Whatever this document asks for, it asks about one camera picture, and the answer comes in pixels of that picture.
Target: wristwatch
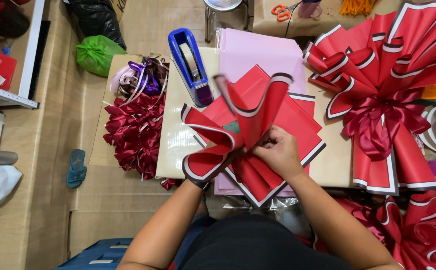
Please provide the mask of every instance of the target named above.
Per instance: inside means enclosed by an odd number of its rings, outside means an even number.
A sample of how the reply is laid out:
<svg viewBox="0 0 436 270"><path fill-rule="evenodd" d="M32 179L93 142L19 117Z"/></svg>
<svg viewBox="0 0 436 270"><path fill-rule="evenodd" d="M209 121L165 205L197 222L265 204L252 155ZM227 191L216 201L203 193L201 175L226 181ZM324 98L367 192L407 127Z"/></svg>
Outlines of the wristwatch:
<svg viewBox="0 0 436 270"><path fill-rule="evenodd" d="M203 190L203 192L206 192L208 189L210 189L211 187L211 182L202 182L202 181L193 181L190 180L193 184L197 185L199 188L201 188L201 190Z"/></svg>

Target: scissors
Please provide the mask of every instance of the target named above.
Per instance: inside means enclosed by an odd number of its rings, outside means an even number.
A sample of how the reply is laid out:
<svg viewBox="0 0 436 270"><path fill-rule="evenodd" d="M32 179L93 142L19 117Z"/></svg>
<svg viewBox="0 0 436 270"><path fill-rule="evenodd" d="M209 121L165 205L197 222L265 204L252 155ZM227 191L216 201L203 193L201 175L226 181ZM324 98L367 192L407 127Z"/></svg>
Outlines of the scissors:
<svg viewBox="0 0 436 270"><path fill-rule="evenodd" d="M278 5L271 10L271 14L277 16L277 21L283 22L290 18L290 12L298 6L300 3L296 3L291 7L287 7L284 5Z"/></svg>

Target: mug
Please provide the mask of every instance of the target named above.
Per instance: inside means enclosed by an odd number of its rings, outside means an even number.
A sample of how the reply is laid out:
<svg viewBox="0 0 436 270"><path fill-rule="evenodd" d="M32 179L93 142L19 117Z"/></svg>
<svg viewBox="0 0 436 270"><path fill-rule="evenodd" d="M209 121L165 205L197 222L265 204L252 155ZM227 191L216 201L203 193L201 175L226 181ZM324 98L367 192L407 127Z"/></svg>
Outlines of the mug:
<svg viewBox="0 0 436 270"><path fill-rule="evenodd" d="M304 19L318 18L322 13L320 2L321 1L311 2L311 3L310 2L301 3L300 6L298 7L298 15ZM320 13L318 15L313 15L316 9L318 9Z"/></svg>

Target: slipper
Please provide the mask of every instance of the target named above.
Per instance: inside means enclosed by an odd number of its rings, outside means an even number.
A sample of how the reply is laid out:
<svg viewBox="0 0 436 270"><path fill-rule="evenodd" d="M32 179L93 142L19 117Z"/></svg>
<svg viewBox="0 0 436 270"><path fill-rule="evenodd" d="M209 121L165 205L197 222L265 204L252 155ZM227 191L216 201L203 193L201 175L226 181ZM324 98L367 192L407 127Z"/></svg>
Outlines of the slipper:
<svg viewBox="0 0 436 270"><path fill-rule="evenodd" d="M79 187L86 177L86 166L83 165L84 154L81 149L71 151L70 170L66 176L66 184L69 187Z"/></svg>

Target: blue tape dispenser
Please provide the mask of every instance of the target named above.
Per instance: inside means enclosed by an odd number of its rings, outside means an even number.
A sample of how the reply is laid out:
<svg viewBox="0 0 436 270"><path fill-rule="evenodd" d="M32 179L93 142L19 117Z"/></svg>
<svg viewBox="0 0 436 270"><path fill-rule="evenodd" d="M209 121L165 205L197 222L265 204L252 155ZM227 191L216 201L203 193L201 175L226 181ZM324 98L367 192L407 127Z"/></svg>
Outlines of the blue tape dispenser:
<svg viewBox="0 0 436 270"><path fill-rule="evenodd" d="M210 105L213 102L213 93L190 29L179 28L171 31L168 35L168 43L175 59L175 65L196 107L202 108Z"/></svg>

